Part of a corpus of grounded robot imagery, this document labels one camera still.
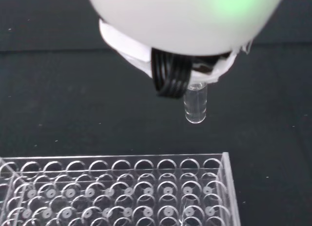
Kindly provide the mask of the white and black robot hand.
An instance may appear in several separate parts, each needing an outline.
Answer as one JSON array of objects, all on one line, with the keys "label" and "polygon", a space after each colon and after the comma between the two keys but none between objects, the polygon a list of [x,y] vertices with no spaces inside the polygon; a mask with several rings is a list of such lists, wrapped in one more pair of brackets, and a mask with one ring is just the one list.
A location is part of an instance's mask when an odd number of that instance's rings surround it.
[{"label": "white and black robot hand", "polygon": [[161,97],[215,83],[248,53],[282,0],[89,0],[103,40]]}]

